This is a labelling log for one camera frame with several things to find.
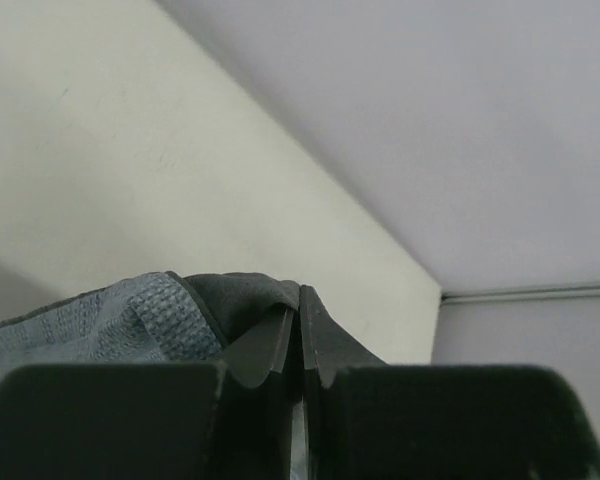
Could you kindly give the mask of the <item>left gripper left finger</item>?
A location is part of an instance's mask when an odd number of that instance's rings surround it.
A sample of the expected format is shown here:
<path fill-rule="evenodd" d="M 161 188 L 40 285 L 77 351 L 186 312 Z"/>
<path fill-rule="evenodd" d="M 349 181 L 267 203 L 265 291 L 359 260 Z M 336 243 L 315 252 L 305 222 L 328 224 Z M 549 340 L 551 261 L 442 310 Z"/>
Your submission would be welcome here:
<path fill-rule="evenodd" d="M 0 382 L 0 479 L 285 479 L 295 314 L 216 358 L 31 365 Z"/>

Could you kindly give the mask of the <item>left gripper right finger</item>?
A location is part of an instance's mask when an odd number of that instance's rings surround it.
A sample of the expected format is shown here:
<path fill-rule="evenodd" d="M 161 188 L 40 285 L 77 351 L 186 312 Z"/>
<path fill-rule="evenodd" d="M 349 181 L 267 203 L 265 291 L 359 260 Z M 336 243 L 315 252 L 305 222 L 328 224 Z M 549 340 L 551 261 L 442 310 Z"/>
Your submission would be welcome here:
<path fill-rule="evenodd" d="M 600 479 L 600 444 L 558 373 L 390 365 L 300 290 L 312 479 Z"/>

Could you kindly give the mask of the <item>grey striped pillowcase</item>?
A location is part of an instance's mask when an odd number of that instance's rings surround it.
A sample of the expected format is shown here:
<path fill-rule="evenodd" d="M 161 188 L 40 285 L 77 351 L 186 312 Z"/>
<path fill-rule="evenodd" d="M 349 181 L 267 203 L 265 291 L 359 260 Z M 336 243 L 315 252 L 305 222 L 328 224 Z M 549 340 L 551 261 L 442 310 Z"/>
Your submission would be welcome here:
<path fill-rule="evenodd" d="M 148 273 L 0 322 L 0 371 L 34 363 L 173 362 L 221 352 L 299 285 L 262 273 Z"/>

